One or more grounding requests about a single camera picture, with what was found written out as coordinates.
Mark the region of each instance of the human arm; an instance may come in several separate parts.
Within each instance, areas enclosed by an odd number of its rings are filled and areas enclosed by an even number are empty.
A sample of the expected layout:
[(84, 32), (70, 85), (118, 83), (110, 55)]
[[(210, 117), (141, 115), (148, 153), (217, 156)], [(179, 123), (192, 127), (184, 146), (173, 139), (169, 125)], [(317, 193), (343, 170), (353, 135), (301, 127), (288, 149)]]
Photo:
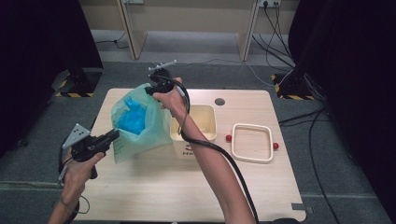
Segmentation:
[[(65, 223), (69, 219), (85, 189), (85, 183), (91, 177), (92, 167), (104, 156), (105, 154), (100, 152), (84, 162), (69, 161), (66, 163), (64, 189), (49, 218), (49, 224)], [(68, 150), (66, 158), (70, 157), (70, 150)]]
[[(182, 131), (189, 138), (207, 141), (190, 115), (186, 115), (186, 106), (177, 90), (168, 93), (154, 93), (154, 99), (163, 104), (163, 108), (171, 111), (172, 115), (182, 126)], [(225, 222), (255, 223), (248, 206), (248, 201), (241, 190), (230, 164), (221, 153), (209, 147), (191, 143), (192, 151), (198, 161), (203, 174), (214, 191)]]

